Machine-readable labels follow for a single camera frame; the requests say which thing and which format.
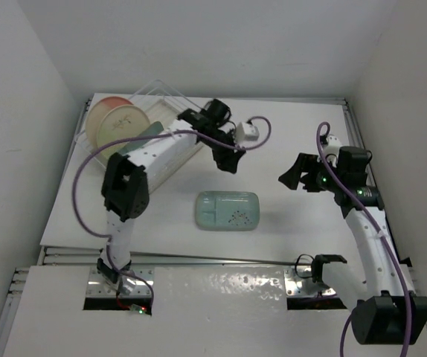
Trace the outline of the teal dotted rectangular plate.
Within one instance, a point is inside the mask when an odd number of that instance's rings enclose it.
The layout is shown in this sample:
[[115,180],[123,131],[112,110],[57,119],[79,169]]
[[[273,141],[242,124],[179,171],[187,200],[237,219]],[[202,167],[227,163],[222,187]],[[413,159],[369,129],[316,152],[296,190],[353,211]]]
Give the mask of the teal dotted rectangular plate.
[[196,225],[206,231],[253,231],[260,222],[260,200],[245,191],[203,191],[196,197]]

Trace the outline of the teal divided rectangular plate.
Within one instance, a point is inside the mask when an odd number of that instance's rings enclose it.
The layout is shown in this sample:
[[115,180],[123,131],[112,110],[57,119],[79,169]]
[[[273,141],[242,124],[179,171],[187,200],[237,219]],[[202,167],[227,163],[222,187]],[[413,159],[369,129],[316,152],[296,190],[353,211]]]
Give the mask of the teal divided rectangular plate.
[[146,139],[147,136],[159,135],[164,130],[164,127],[161,122],[153,122],[147,129],[141,132],[138,135],[138,141],[130,141],[129,143],[124,144],[119,150],[120,155],[127,155],[129,152],[141,148],[145,143],[149,141]]

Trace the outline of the green and cream round plate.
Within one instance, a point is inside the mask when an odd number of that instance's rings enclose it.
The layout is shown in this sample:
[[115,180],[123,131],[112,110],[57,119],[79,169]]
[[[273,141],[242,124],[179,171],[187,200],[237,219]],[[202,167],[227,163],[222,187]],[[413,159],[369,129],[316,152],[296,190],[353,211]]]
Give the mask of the green and cream round plate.
[[101,120],[97,128],[97,147],[120,139],[136,137],[150,125],[150,119],[137,106],[118,106]]

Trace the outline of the pink and cream round plate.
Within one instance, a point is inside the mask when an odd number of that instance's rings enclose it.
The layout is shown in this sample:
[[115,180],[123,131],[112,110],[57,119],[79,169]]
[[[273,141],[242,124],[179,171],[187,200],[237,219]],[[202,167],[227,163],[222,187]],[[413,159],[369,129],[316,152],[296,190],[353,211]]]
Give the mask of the pink and cream round plate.
[[132,105],[132,102],[123,97],[111,96],[103,98],[89,110],[86,118],[85,131],[86,137],[94,149],[97,148],[97,131],[102,119],[104,119],[111,110],[124,105]]

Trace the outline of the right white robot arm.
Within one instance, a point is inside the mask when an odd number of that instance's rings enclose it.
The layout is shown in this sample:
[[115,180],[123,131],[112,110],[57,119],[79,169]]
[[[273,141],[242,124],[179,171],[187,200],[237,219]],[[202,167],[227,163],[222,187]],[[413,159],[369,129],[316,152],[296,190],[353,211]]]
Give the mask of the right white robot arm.
[[332,288],[350,310],[350,325],[363,345],[413,345],[427,322],[427,297],[416,295],[399,266],[386,227],[379,190],[367,184],[370,151],[340,147],[336,154],[300,153],[279,177],[290,190],[328,191],[351,230],[365,279],[356,278],[338,254],[318,254],[312,281]]

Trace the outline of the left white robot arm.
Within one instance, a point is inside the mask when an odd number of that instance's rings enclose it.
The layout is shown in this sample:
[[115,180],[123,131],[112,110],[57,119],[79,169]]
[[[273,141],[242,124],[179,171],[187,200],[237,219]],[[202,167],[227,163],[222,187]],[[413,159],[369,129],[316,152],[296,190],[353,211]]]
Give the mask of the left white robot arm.
[[245,154],[235,143],[235,130],[224,132],[221,127],[231,118],[230,108],[213,99],[196,112],[186,109],[157,138],[150,135],[146,144],[126,154],[116,152],[107,164],[101,194],[107,212],[106,247],[97,260],[97,270],[113,284],[131,264],[128,247],[134,220],[150,202],[151,182],[177,158],[199,142],[211,148],[219,170],[237,172],[239,160]]

